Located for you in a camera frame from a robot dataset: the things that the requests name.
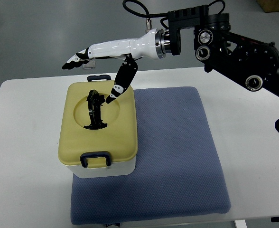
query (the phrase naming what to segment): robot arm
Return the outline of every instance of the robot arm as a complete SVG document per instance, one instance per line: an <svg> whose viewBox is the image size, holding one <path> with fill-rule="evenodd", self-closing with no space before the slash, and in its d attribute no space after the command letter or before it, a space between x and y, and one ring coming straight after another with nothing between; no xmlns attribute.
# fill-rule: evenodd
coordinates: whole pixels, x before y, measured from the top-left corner
<svg viewBox="0 0 279 228"><path fill-rule="evenodd" d="M73 69L88 63L95 58L117 58L125 62L121 65L106 102L110 103L122 93L124 93L133 80L138 66L136 59L149 57L151 59L161 59L166 56L162 50L161 38L164 30L152 29L140 38L120 39L100 44L93 44L90 47L76 53L62 67L62 69Z"/></svg>
<svg viewBox="0 0 279 228"><path fill-rule="evenodd" d="M144 7L137 0L132 1ZM170 11L166 14L152 15L144 8L146 15L134 13L140 17L164 17L168 20L167 30L152 29L141 38L122 39L94 44L76 53L62 67L72 69L88 63L94 58L124 59L121 65L108 103L122 94L130 85L137 71L135 60L141 57L161 59L166 53L179 55L181 51L180 30L194 27L194 49L196 58L203 62L205 71L212 69L223 74L232 81L250 91L258 91L262 87L279 96L279 52L274 43L263 43L230 32L229 14L223 9L215 15L209 15L209 7L223 0L215 0L209 5Z"/></svg>

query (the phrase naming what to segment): yellow lid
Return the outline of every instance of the yellow lid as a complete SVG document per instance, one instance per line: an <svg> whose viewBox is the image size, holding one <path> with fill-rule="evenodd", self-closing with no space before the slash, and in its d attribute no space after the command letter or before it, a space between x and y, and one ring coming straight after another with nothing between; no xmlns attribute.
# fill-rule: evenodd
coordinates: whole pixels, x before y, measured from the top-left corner
<svg viewBox="0 0 279 228"><path fill-rule="evenodd" d="M95 89L105 98L113 81L74 83L69 86L60 132L58 158L65 165L80 165L80 156L88 152L109 152L112 162L126 162L137 153L137 124L134 93L131 86L110 104L101 106L101 119L108 126L98 130L90 125L87 96ZM105 159L89 158L89 167L105 166Z"/></svg>

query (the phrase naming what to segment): blue mat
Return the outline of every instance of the blue mat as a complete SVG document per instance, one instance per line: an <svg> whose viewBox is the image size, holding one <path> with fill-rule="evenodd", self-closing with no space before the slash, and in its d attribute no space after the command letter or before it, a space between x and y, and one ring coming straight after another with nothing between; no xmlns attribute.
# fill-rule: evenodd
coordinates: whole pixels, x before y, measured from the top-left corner
<svg viewBox="0 0 279 228"><path fill-rule="evenodd" d="M74 175L71 222L125 221L227 213L223 170L194 87L135 90L136 168L126 176Z"/></svg>

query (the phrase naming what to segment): plastic container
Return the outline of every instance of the plastic container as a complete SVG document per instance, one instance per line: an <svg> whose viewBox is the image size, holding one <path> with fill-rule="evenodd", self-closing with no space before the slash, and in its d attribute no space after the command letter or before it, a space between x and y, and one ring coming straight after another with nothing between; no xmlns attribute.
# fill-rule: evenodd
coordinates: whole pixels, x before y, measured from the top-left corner
<svg viewBox="0 0 279 228"><path fill-rule="evenodd" d="M106 98L112 87L113 81L92 81L68 88L58 158L80 178L127 175L135 169L138 141L131 86L110 104L104 102L99 107L103 128L87 129L93 124L87 101L90 91Z"/></svg>

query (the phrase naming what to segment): container handle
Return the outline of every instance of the container handle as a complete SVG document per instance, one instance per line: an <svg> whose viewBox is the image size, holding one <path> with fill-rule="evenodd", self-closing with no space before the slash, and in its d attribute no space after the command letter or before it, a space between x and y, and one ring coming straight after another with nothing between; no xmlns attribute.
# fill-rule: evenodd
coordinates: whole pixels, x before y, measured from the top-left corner
<svg viewBox="0 0 279 228"><path fill-rule="evenodd" d="M110 75L91 75L87 77L88 82L99 81L99 80L108 80L111 81Z"/></svg>
<svg viewBox="0 0 279 228"><path fill-rule="evenodd" d="M100 95L95 89L92 89L87 97L87 102L91 124L84 126L84 128L98 130L107 127L108 125L103 123L101 119L101 106L105 102L105 96Z"/></svg>
<svg viewBox="0 0 279 228"><path fill-rule="evenodd" d="M106 165L111 166L111 164L112 164L111 155L107 151L83 153L80 156L80 161L84 168L88 168L88 161L87 161L88 158L100 158L100 157L106 158Z"/></svg>

